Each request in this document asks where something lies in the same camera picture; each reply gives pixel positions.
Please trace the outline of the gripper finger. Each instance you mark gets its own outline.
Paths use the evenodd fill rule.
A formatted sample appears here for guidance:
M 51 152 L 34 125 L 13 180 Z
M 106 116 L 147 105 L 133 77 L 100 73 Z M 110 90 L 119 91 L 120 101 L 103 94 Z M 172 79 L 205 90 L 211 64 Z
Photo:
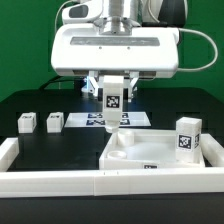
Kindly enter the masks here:
M 93 96 L 98 98 L 99 91 L 103 89 L 103 77 L 98 71 L 90 71 L 88 78 L 93 88 Z
M 128 74 L 124 75 L 124 99 L 128 102 L 132 101 L 133 98 L 133 92 L 136 89 L 136 84 L 139 79 L 139 73 L 138 72 L 130 72 Z

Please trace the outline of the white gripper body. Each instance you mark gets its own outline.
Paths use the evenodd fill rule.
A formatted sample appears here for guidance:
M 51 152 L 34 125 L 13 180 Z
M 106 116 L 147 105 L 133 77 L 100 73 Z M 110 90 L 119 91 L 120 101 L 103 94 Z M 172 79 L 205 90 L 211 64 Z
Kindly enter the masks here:
M 178 68 L 176 28 L 135 27 L 129 35 L 101 35 L 92 24 L 67 24 L 56 33 L 51 64 L 61 76 L 126 75 L 170 78 Z

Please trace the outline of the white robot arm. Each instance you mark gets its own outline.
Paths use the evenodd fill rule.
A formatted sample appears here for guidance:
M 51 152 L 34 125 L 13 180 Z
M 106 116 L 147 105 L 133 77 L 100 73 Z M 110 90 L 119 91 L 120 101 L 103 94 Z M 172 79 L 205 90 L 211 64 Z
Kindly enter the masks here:
M 170 78 L 187 0 L 78 0 L 62 10 L 51 64 L 61 76 L 85 76 L 86 90 L 102 94 L 105 75 L 125 78 L 125 97 L 139 79 Z

